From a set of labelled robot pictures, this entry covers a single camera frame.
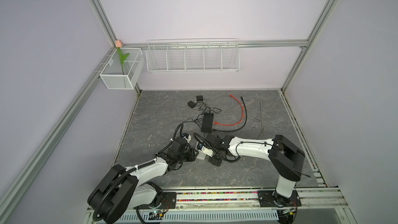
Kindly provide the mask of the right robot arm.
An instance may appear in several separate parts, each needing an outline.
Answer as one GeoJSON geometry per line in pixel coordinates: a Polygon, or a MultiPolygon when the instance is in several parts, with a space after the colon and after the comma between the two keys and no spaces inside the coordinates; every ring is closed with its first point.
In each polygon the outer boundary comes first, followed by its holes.
{"type": "Polygon", "coordinates": [[[203,148],[211,150],[209,161],[218,167],[222,161],[234,163],[242,157],[254,157],[272,163],[279,173],[278,181],[274,190],[258,192],[261,207],[301,206],[295,186],[303,175],[306,176],[302,172],[305,154],[283,135],[268,140],[250,140],[231,135],[221,139],[212,134],[204,138],[198,133],[194,133],[193,137],[203,148]]]}

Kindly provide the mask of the black ribbed network switch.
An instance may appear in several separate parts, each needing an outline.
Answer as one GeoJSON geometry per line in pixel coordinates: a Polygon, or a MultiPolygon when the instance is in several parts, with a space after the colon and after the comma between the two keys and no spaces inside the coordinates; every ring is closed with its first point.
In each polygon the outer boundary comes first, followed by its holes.
{"type": "Polygon", "coordinates": [[[213,126],[213,113],[204,113],[201,125],[201,132],[203,133],[211,133],[213,126]]]}

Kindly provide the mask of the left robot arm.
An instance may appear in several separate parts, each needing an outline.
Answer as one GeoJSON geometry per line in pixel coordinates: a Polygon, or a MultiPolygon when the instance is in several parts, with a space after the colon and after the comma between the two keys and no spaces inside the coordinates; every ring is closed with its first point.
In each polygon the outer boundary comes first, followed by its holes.
{"type": "Polygon", "coordinates": [[[180,169],[185,162],[194,162],[198,151],[191,147],[190,136],[183,124],[174,131],[168,145],[154,158],[132,167],[114,165],[89,195],[94,222],[115,223],[130,207],[162,204],[163,190],[152,179],[180,169]]]}

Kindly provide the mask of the white network switch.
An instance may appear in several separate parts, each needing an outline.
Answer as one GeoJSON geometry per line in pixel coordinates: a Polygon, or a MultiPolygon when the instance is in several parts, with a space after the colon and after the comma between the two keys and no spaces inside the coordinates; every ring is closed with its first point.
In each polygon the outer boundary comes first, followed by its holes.
{"type": "Polygon", "coordinates": [[[206,159],[206,154],[199,151],[198,155],[196,156],[196,159],[198,160],[205,160],[206,159]]]}

